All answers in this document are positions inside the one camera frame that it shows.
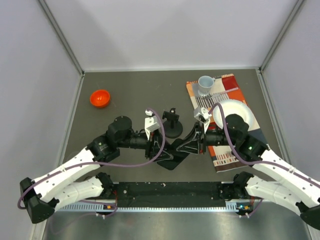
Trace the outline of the black smartphone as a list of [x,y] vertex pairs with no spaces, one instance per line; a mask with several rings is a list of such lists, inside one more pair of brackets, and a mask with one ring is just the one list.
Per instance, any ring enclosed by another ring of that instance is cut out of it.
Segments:
[[186,152],[179,152],[179,151],[176,151],[176,148],[181,144],[183,143],[183,140],[180,139],[180,138],[177,138],[174,140],[173,143],[168,143],[166,142],[165,145],[171,145],[172,147],[172,154],[174,156],[174,158],[172,160],[155,160],[155,162],[167,169],[167,170],[174,170],[185,158],[187,158],[189,156],[188,153]]

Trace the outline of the black phone stand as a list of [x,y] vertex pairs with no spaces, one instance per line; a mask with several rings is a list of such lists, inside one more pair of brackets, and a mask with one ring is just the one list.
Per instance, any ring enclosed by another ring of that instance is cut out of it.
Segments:
[[162,114],[165,136],[170,139],[178,138],[183,132],[183,125],[179,121],[179,115],[176,114],[176,109],[173,107],[169,111],[164,111]]

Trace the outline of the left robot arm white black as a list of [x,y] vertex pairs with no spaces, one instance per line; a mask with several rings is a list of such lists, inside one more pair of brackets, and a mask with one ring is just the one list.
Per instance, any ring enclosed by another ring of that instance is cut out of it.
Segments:
[[[147,110],[144,129],[135,132],[132,120],[117,117],[106,133],[96,137],[72,159],[51,172],[20,183],[17,206],[26,210],[33,224],[50,218],[61,208],[88,198],[109,198],[114,191],[113,182],[106,173],[79,182],[78,179],[101,167],[138,168],[160,159],[165,152],[165,128],[160,117]],[[112,161],[120,156],[120,149],[145,150],[147,161],[136,164],[119,164]]]

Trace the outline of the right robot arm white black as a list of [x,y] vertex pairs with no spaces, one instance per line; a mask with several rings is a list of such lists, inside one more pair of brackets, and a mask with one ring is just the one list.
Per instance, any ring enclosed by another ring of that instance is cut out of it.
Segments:
[[244,117],[232,113],[214,117],[217,127],[204,129],[203,117],[176,148],[179,152],[198,154],[207,146],[229,146],[241,163],[260,171],[276,182],[242,172],[233,180],[233,192],[239,198],[247,195],[268,200],[296,213],[309,226],[320,228],[320,183],[296,169],[269,146],[248,133]]

